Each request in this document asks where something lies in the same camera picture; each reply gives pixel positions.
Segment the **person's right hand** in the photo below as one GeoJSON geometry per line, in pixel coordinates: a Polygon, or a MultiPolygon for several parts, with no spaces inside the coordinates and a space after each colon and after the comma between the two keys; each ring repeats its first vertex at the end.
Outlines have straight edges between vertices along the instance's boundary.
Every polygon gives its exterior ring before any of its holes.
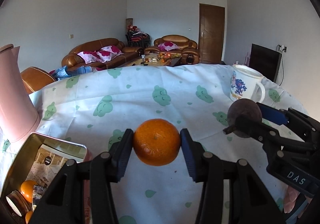
{"type": "Polygon", "coordinates": [[[288,186],[285,197],[284,197],[284,202],[283,202],[284,213],[290,213],[293,210],[296,203],[296,199],[299,194],[300,194],[299,191],[288,186]]]}

